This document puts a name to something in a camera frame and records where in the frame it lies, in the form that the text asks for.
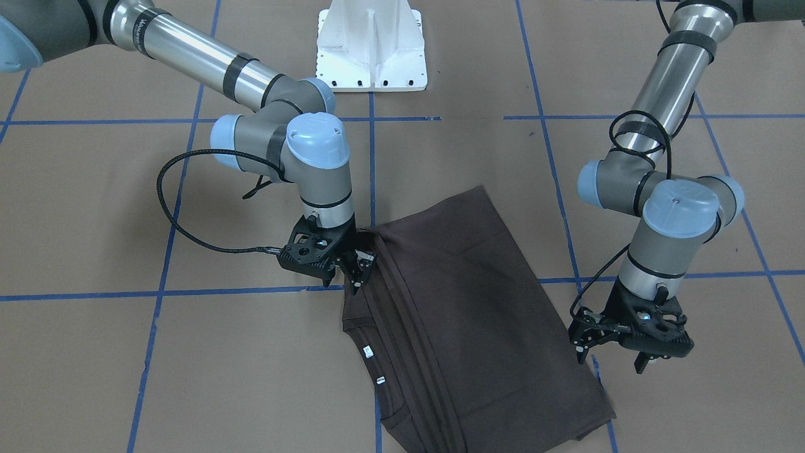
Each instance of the white bracket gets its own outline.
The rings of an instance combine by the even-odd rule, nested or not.
[[[333,91],[427,86],[422,15],[407,0],[332,0],[317,45],[316,75]]]

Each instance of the folded cloth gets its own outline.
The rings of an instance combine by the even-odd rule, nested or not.
[[[344,332],[406,451],[534,453],[615,417],[482,187],[359,234]]]

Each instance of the blue cap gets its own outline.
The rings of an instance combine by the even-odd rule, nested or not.
[[[42,54],[31,40],[0,15],[0,72],[16,73],[42,64]]]
[[[311,167],[332,170],[349,162],[344,124],[331,114],[306,113],[293,118],[285,139],[291,153]]]
[[[235,150],[235,125],[241,114],[225,114],[220,117],[213,125],[213,131],[209,134],[209,146],[213,149]],[[215,160],[227,167],[241,170],[237,164],[237,157],[230,154],[213,154]]]
[[[728,177],[726,175],[708,175],[708,177],[716,178],[717,180],[723,182],[724,184],[729,187],[730,190],[733,191],[733,195],[735,195],[735,216],[727,222],[724,227],[729,227],[730,225],[735,222],[735,219],[738,218],[738,215],[741,211],[744,210],[744,204],[746,203],[746,196],[744,195],[744,190],[738,181],[735,181],[733,178]]]
[[[643,206],[643,220],[660,235],[688,239],[707,233],[716,223],[718,195],[688,180],[665,180]]]
[[[336,95],[332,93],[330,86],[327,82],[319,80],[315,77],[308,77],[302,79],[303,81],[310,82],[321,94],[321,99],[324,101],[324,111],[329,114],[336,113]]]
[[[590,160],[579,172],[576,192],[585,202],[603,208],[598,198],[598,164],[600,160]]]

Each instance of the dark gray cloth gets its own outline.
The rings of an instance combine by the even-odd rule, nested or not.
[[[406,451],[533,453],[614,418],[482,187],[360,235],[344,331]]]

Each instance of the robotic arm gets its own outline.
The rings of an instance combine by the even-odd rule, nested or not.
[[[696,251],[731,225],[744,207],[741,186],[724,175],[696,179],[655,171],[716,46],[744,22],[805,19],[802,0],[688,0],[670,21],[654,67],[632,110],[610,139],[603,160],[582,168],[580,197],[594,206],[639,217],[626,259],[603,312],[581,306],[568,329],[579,363],[589,348],[609,341],[639,351],[642,373],[659,358],[693,348],[676,294]]]
[[[263,248],[271,249],[283,268],[320,278],[325,286],[336,267],[353,291],[368,279],[374,255],[358,250],[349,145],[344,125],[332,115],[335,97],[324,82],[295,81],[278,73],[151,0],[5,0],[0,2],[0,43],[4,72],[36,68],[95,44],[114,44],[159,60],[249,107],[254,115],[226,115],[210,137],[216,150],[240,156],[215,157],[272,183],[295,182],[304,209],[285,247]]]

